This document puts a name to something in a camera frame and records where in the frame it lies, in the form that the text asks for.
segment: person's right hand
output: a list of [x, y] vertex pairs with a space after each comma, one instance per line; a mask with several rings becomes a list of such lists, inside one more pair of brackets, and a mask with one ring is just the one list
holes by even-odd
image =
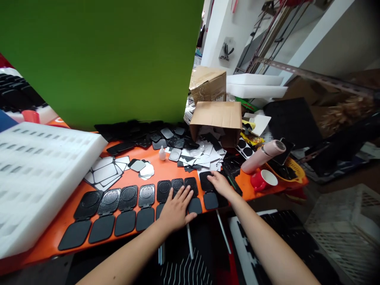
[[228, 201], [235, 197], [237, 194], [231, 185], [228, 183], [227, 179], [218, 171], [211, 171], [211, 175], [207, 176], [207, 179], [214, 185], [215, 189], [220, 195], [226, 198]]

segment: mesh pattern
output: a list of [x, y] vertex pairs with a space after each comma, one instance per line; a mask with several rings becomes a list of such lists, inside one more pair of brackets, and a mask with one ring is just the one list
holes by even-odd
[[359, 223], [363, 212], [379, 208], [377, 196], [363, 184], [323, 194], [305, 223], [307, 231], [355, 284], [370, 283], [380, 262], [378, 247]]
[[311, 233], [355, 284], [369, 284], [379, 262], [374, 247], [357, 233]]

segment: orange table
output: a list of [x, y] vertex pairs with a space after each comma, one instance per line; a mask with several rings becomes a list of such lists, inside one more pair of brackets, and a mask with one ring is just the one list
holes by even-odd
[[[112, 142], [108, 144], [108, 147], [111, 147], [113, 145], [117, 144], [117, 142]], [[109, 156], [109, 154], [103, 150], [101, 156], [106, 157]], [[177, 167], [176, 162], [172, 162], [168, 159], [166, 161], [161, 161], [158, 159], [158, 150], [153, 150], [152, 146], [149, 147], [147, 150], [135, 147], [131, 151], [128, 151], [118, 157], [122, 156], [129, 156], [130, 159], [136, 158], [136, 159], [145, 159], [151, 162], [151, 164], [154, 166], [155, 174], [148, 179], [147, 181], [142, 180], [138, 177], [138, 173], [133, 170], [126, 170], [124, 174], [122, 175], [121, 179], [117, 181], [111, 188], [123, 188], [125, 186], [130, 185], [137, 185], [139, 188], [142, 185], [146, 184], [155, 184], [157, 187], [157, 183], [161, 180], [172, 180], [175, 178], [187, 178], [187, 177], [195, 177], [198, 184], [199, 194], [198, 197], [201, 200], [202, 209], [203, 212], [208, 212], [209, 210], [206, 210], [204, 203], [203, 203], [203, 195], [204, 192], [201, 189], [200, 181], [197, 175], [197, 171], [192, 171], [191, 173], [185, 172], [183, 167]], [[240, 175], [236, 177], [236, 182], [240, 186], [241, 190], [243, 191], [243, 198], [246, 201], [253, 200], [259, 197], [262, 197], [264, 195], [269, 195], [273, 193], [278, 193], [284, 190], [289, 189], [297, 189], [300, 187], [305, 186], [308, 183], [307, 178], [304, 178], [302, 181], [302, 184], [300, 183], [293, 183], [292, 185], [285, 185], [281, 182], [269, 189], [265, 192], [255, 193], [253, 191], [253, 187], [250, 183], [250, 175], [245, 174], [244, 172], [240, 172]], [[137, 233], [136, 230], [132, 231], [131, 233], [128, 233], [121, 237], [116, 237], [114, 234], [111, 235], [111, 237], [108, 240], [101, 241], [96, 244], [89, 244], [86, 240], [85, 243], [75, 249], [65, 250], [65, 251], [59, 251], [58, 245], [61, 241], [63, 234], [65, 233], [67, 227], [74, 223], [74, 212], [82, 198], [82, 196], [88, 192], [88, 191], [94, 191], [95, 189], [87, 184], [86, 182], [82, 181], [79, 186], [74, 190], [73, 194], [70, 196], [70, 198], [67, 200], [65, 205], [62, 207], [61, 211], [58, 213], [58, 215], [55, 217], [55, 219], [51, 222], [49, 227], [45, 230], [45, 232], [42, 234], [42, 236], [39, 238], [37, 243], [33, 248], [28, 250], [27, 252], [21, 253], [19, 255], [11, 256], [4, 258], [0, 260], [0, 275], [21, 269], [23, 267], [26, 267], [31, 264], [35, 264], [38, 262], [43, 262], [46, 260], [49, 260], [53, 257], [59, 256], [59, 255], [66, 255], [66, 254], [72, 254], [78, 251], [82, 251], [84, 249], [88, 249], [90, 247], [94, 247], [103, 243], [107, 243], [110, 241], [114, 241], [119, 238], [124, 238], [126, 236], [134, 235]], [[153, 204], [153, 208], [155, 209], [159, 203], [157, 200]], [[134, 209], [136, 213], [140, 210], [138, 206]], [[114, 213], [114, 216], [118, 216], [120, 214], [120, 211], [117, 210]], [[98, 215], [95, 215], [91, 218], [91, 221], [94, 222], [98, 219]]]

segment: open cardboard box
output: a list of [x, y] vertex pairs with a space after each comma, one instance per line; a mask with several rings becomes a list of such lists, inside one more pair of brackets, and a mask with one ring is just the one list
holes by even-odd
[[237, 146], [241, 132], [241, 103], [198, 102], [190, 122], [191, 137], [194, 141], [203, 125], [222, 127], [225, 132], [225, 135], [220, 137], [222, 146]]

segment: white plastic crate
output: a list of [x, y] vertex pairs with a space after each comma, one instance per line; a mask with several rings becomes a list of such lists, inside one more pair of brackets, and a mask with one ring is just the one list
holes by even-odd
[[376, 217], [380, 195], [359, 184], [317, 200], [305, 228], [355, 284], [368, 284], [380, 252]]
[[0, 133], [0, 258], [35, 244], [106, 145], [99, 134], [28, 122]]

